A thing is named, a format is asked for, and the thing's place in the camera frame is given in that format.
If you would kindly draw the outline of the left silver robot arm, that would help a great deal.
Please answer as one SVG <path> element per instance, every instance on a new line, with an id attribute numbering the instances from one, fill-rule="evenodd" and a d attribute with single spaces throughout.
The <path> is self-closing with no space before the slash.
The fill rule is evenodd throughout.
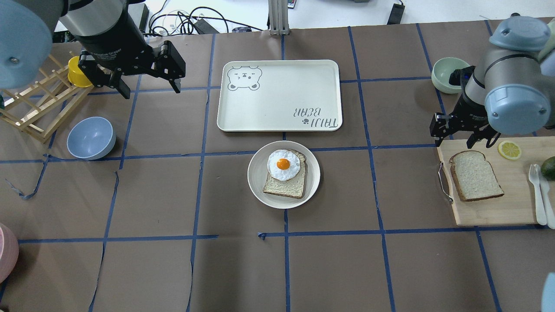
<path id="1" fill-rule="evenodd" d="M 130 97 L 123 76 L 167 80 L 180 93 L 186 62 L 170 41 L 153 48 L 129 12 L 128 0 L 3 0 L 0 3 L 0 86 L 35 79 L 50 55 L 58 23 L 81 43 L 78 67 L 95 87 Z"/>

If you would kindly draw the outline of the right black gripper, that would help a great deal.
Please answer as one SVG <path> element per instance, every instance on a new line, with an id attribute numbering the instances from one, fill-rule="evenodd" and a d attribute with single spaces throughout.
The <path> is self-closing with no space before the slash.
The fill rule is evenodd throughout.
<path id="1" fill-rule="evenodd" d="M 452 73 L 450 83 L 462 87 L 459 99 L 450 114 L 434 113 L 429 131 L 434 138 L 434 144 L 439 147 L 444 138 L 456 132 L 473 132 L 466 142 L 468 149 L 474 144 L 486 140 L 485 147 L 491 148 L 497 142 L 500 133 L 494 130 L 488 122 L 484 107 L 486 89 L 482 82 L 474 77 L 474 67 L 458 69 Z"/>

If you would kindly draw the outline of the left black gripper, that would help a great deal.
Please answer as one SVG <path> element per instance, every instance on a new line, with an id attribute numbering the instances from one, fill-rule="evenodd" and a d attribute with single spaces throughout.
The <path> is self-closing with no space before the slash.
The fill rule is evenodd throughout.
<path id="1" fill-rule="evenodd" d="M 186 76 L 186 62 L 171 41 L 152 48 L 143 33 L 104 33 L 79 36 L 85 49 L 79 67 L 97 87 L 109 87 L 130 99 L 130 87 L 123 76 L 151 75 L 169 82 L 176 94 L 181 92 L 180 80 Z"/>

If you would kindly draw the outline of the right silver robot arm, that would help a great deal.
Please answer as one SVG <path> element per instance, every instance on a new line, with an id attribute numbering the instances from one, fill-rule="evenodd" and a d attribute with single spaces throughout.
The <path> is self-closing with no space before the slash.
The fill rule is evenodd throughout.
<path id="1" fill-rule="evenodd" d="M 551 33 L 542 20 L 511 16 L 493 32 L 477 66 L 450 70 L 449 81 L 461 93 L 450 114 L 432 118 L 435 145 L 456 132 L 470 132 L 467 148 L 480 140 L 489 148 L 502 134 L 552 130 L 554 77 L 542 73 L 539 58 Z"/>

